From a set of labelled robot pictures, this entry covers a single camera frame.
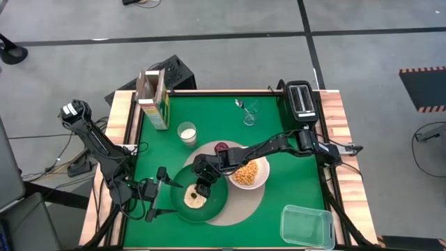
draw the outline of wooden tabletop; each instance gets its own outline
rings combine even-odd
[[[236,91],[236,92],[247,92],[247,91],[269,91],[269,90],[223,90],[223,92]],[[111,106],[109,123],[107,125],[107,130],[105,132],[106,136],[114,144],[123,144],[125,129],[127,126],[130,103],[132,99],[132,93],[134,91],[117,91],[114,95],[113,104]],[[183,92],[195,92],[195,90],[183,91]],[[348,129],[348,123],[346,114],[344,111],[344,106],[342,104],[341,94],[339,91],[318,91],[321,95],[323,112],[325,116],[326,126],[328,129],[328,134],[330,139],[335,140],[339,143],[349,143],[353,140],[351,139],[350,130]],[[139,118],[140,108],[137,105],[135,108],[135,114],[133,116],[132,130],[130,131],[130,144],[136,144],[136,128]],[[342,160],[354,167],[358,167],[356,157],[342,157]],[[348,217],[351,219],[353,224],[358,228],[358,230],[364,235],[364,237],[372,243],[377,243],[376,233],[374,229],[373,222],[371,220],[371,214],[369,210],[369,205],[367,203],[367,197],[365,195],[364,186],[362,184],[361,177],[352,172],[348,168],[339,166],[336,169],[337,177],[339,180],[339,187],[341,190],[341,196],[344,204],[344,210]],[[327,178],[330,177],[329,173],[325,173]],[[102,182],[102,173],[100,168],[96,169],[94,189],[96,193],[96,198],[99,199],[100,185]],[[112,199],[109,196],[109,191],[105,187],[102,188],[102,198],[100,202],[100,213],[99,220],[102,224],[107,218],[110,212],[112,204]],[[334,225],[336,229],[337,241],[339,244],[343,244],[344,240],[342,238],[341,227],[339,224],[339,218],[336,213],[334,213]],[[115,220],[113,234],[111,237],[111,245],[116,245],[118,243],[118,234],[121,227],[122,215],[119,213]],[[84,227],[82,229],[81,238],[79,244],[83,245],[87,243],[95,233],[96,226],[96,209],[93,191],[90,196],[89,207],[86,211],[86,216],[84,220]]]

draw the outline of green table surface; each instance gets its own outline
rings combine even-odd
[[[134,179],[155,177],[158,167],[167,167],[170,177],[183,168],[187,157],[195,150],[182,143],[176,129],[184,121],[197,127],[198,146],[218,140],[228,140],[250,146],[282,131],[275,97],[256,98],[263,109],[255,125],[243,123],[244,111],[236,107],[235,97],[171,97],[169,129],[155,130],[144,116],[140,142],[149,149],[140,153]],[[287,153],[267,157],[270,175],[263,199],[246,220],[231,226],[218,227],[207,223],[191,223],[175,213],[161,215],[152,223],[128,220],[125,247],[297,247],[285,243],[280,236],[280,218],[287,204],[323,209],[323,198],[314,156],[296,158]],[[157,198],[157,208],[172,208],[170,187],[164,185]],[[139,204],[132,213],[141,215]]]

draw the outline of bowl of cereal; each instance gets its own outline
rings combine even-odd
[[[238,188],[252,190],[261,187],[270,175],[270,163],[265,157],[249,161],[234,174],[229,180]]]

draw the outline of white bowl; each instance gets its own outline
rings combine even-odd
[[[254,178],[254,184],[241,185],[235,182],[233,179],[233,175],[231,175],[229,177],[229,180],[232,182],[232,184],[241,189],[253,190],[261,187],[266,182],[268,176],[270,175],[270,163],[266,160],[266,157],[258,158],[255,159],[254,161],[257,163],[257,167],[259,168],[259,170],[257,171],[256,178]]]

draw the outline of glass of milk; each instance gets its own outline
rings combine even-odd
[[[178,136],[188,147],[194,147],[197,144],[197,128],[189,121],[182,122],[177,129]]]

